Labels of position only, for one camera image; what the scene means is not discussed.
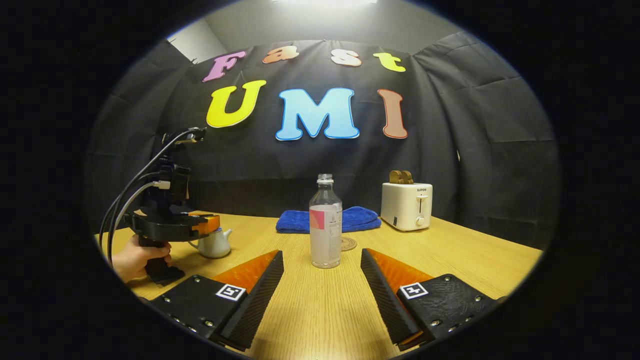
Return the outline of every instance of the toaster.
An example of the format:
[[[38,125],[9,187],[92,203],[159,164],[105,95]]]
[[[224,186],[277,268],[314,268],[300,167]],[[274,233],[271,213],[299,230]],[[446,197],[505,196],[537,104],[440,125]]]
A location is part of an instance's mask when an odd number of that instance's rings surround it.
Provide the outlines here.
[[[380,217],[402,231],[425,229],[431,224],[433,186],[430,184],[382,184]]]

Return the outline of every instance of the human hand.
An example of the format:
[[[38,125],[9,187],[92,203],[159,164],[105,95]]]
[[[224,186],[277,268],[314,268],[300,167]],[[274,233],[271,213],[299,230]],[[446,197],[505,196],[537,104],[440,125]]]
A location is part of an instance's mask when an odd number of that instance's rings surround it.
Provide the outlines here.
[[[138,241],[138,235],[131,236],[124,249],[115,254],[113,270],[123,282],[136,277],[146,276],[145,266],[149,259],[164,258],[168,266],[171,266],[171,244],[165,243],[164,247],[142,247]]]

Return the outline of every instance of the table surface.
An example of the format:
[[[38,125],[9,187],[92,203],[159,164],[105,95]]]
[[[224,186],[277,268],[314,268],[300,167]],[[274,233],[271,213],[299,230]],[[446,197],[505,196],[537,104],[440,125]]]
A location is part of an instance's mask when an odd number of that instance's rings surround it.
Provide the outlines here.
[[[172,243],[172,263],[186,276],[213,277],[275,249],[284,274],[244,354],[256,359],[388,359],[401,352],[389,339],[376,301],[360,269],[363,248],[396,258],[431,276],[453,274],[488,296],[510,294],[537,262],[541,251],[431,217],[428,229],[402,232],[382,221],[378,229],[344,233],[357,246],[342,252],[332,269],[311,265],[308,234],[280,234],[277,218],[220,215],[231,252],[207,259],[188,243]],[[119,252],[133,234],[114,234]],[[127,283],[138,296],[154,299],[165,287],[148,278]]]

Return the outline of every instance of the folded towel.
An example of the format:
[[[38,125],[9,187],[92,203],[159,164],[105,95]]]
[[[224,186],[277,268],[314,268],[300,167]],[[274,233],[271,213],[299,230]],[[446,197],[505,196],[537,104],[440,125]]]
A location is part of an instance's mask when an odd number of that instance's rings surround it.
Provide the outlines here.
[[[353,206],[342,211],[342,232],[363,231],[380,227],[382,221],[378,214],[360,206]],[[287,210],[280,215],[276,223],[276,231],[279,233],[308,234],[309,212]]]

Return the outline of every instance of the blue letter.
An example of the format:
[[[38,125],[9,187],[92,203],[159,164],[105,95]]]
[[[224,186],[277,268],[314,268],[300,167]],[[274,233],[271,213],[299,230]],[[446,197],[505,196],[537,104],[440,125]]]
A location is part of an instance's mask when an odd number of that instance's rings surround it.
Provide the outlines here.
[[[282,129],[276,133],[278,140],[297,140],[302,137],[298,129],[298,117],[312,138],[315,138],[329,116],[329,126],[324,135],[334,139],[357,138],[360,131],[353,126],[351,118],[352,89],[332,88],[326,92],[320,105],[302,89],[289,89],[280,93],[284,99]]]

